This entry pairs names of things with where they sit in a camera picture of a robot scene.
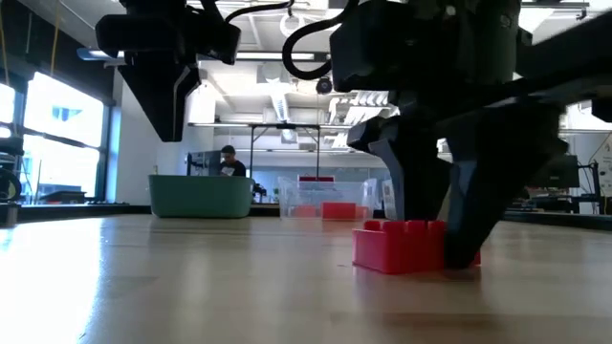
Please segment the ceiling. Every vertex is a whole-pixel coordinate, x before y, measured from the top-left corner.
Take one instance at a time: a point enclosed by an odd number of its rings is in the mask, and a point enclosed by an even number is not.
[[[55,0],[20,0],[34,12],[47,21],[55,22]],[[327,1],[311,0],[318,4],[319,10],[297,11],[298,14],[310,16],[316,20],[324,17]],[[96,47],[94,27],[100,18],[109,13],[124,13],[123,7],[112,0],[61,0],[59,8],[59,28],[86,47]],[[237,8],[224,7],[223,0],[218,2],[221,12],[225,15]],[[242,30],[241,51],[271,51],[279,52],[286,36],[279,29],[280,21],[285,11],[258,13],[251,17],[242,16],[232,21],[232,24]],[[534,41],[541,41],[577,24],[575,11],[555,11],[544,20],[534,31]],[[287,27],[296,23],[289,20]],[[295,51],[328,52],[329,35],[331,31],[318,32],[300,40]],[[235,113],[261,114],[263,109],[271,107],[270,96],[255,92],[257,66],[261,63],[238,62],[235,66],[227,66],[220,62],[205,62],[201,67],[208,71],[208,78],[213,82],[225,100],[224,106],[218,106],[223,111]],[[303,69],[313,69],[316,65],[301,65]],[[318,108],[327,110],[331,96],[318,96],[314,82],[299,81],[296,91],[287,94],[289,107]]]

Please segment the transparent storage box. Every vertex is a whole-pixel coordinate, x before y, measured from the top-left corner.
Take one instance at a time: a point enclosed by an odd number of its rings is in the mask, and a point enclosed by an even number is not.
[[[376,184],[375,179],[363,183],[298,182],[280,177],[280,216],[344,221],[371,219]]]

